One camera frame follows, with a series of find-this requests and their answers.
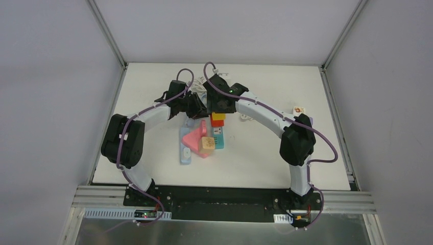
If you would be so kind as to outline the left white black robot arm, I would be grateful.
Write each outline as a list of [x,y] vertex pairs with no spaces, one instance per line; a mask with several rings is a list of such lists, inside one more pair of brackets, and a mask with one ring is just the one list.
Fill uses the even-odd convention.
[[206,106],[197,93],[190,91],[190,86],[191,83],[172,80],[168,90],[150,107],[135,114],[114,114],[110,119],[101,154],[116,165],[132,188],[138,190],[136,199],[143,206],[151,206],[156,199],[155,191],[149,189],[153,179],[139,166],[146,131],[180,112],[191,119],[208,116]]

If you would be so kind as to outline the red cube plug adapter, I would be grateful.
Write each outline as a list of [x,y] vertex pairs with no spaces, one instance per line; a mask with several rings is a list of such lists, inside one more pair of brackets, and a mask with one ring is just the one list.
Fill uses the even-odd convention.
[[223,127],[224,126],[224,120],[216,120],[213,117],[210,118],[210,124],[213,128]]

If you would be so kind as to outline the teal power strip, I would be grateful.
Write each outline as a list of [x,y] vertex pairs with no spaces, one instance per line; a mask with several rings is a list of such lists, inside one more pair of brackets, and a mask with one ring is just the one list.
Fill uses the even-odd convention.
[[223,127],[213,127],[212,136],[214,138],[215,149],[220,150],[225,146]]

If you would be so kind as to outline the yellow cube plug adapter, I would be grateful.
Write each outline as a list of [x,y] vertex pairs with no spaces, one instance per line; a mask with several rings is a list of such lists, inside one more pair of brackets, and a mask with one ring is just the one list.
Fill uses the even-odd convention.
[[211,113],[211,119],[212,120],[225,120],[226,114],[225,113]]

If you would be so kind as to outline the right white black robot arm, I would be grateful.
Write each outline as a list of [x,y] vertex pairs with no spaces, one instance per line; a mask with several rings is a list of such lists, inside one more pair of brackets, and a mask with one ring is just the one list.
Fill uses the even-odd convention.
[[307,161],[314,151],[316,138],[310,130],[310,118],[304,114],[293,116],[260,102],[258,97],[239,83],[228,86],[214,75],[204,83],[209,113],[241,113],[270,129],[281,140],[279,154],[289,164],[291,174],[290,203],[303,209],[310,203]]

